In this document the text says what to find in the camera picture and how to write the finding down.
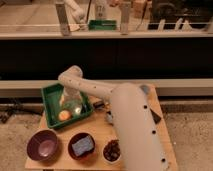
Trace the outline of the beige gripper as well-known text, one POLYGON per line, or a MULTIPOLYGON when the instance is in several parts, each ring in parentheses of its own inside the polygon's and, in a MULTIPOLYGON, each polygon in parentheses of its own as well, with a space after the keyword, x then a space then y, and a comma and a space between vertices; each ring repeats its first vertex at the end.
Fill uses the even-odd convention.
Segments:
POLYGON ((65 87, 61 96, 61 107, 69 111, 82 110, 82 97, 78 90, 65 87))

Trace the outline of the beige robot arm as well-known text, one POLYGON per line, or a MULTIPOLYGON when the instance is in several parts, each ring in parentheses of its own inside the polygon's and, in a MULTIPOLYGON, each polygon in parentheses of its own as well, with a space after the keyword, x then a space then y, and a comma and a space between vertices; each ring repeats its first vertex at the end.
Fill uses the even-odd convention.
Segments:
POLYGON ((168 161, 144 91, 133 83, 104 83, 83 78, 78 66, 58 76, 67 89, 108 100, 126 171, 167 171, 168 161))

